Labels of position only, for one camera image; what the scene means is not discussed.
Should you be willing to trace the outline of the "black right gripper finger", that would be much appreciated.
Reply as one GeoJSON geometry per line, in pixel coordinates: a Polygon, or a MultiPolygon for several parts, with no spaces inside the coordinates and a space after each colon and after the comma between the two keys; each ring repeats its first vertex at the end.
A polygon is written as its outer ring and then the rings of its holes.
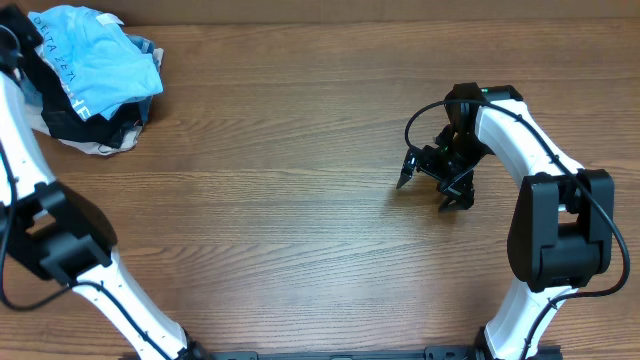
{"type": "Polygon", "coordinates": [[[403,160],[399,179],[396,183],[397,189],[402,188],[407,182],[409,182],[412,179],[414,172],[416,170],[416,167],[417,167],[416,154],[411,149],[408,149],[406,152],[405,158],[403,160]]]}
{"type": "Polygon", "coordinates": [[[439,212],[468,210],[474,204],[474,195],[446,195],[439,205],[439,212]]]}

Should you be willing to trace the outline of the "light blue printed t-shirt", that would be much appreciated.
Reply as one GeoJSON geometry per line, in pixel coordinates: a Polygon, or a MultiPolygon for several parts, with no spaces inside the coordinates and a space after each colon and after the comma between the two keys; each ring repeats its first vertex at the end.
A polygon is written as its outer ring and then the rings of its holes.
{"type": "Polygon", "coordinates": [[[58,76],[72,109],[86,121],[163,91],[153,55],[136,46],[111,13],[61,5],[28,18],[43,38],[41,58],[58,76]]]}

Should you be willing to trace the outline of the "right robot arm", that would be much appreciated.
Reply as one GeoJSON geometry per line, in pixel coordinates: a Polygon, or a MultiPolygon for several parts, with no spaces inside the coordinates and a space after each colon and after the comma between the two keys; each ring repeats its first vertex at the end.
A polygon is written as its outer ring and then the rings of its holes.
{"type": "Polygon", "coordinates": [[[475,199],[474,169],[493,155],[519,190],[507,236],[514,279],[467,355],[558,359],[558,350],[539,341],[559,308],[588,296],[587,284],[609,267],[613,179],[557,147],[511,85],[456,84],[439,104],[448,124],[432,145],[408,146],[397,185],[427,174],[444,197],[441,211],[466,210],[475,199]]]}

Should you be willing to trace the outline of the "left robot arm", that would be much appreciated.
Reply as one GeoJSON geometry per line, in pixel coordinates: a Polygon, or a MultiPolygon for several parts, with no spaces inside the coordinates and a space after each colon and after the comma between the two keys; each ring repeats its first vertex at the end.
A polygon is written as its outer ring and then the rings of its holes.
{"type": "Polygon", "coordinates": [[[61,288],[32,304],[3,295],[2,304],[30,312],[74,292],[102,313],[140,359],[207,358],[129,273],[104,213],[60,182],[44,160],[16,77],[21,47],[34,35],[28,28],[1,28],[1,257],[61,288]]]}

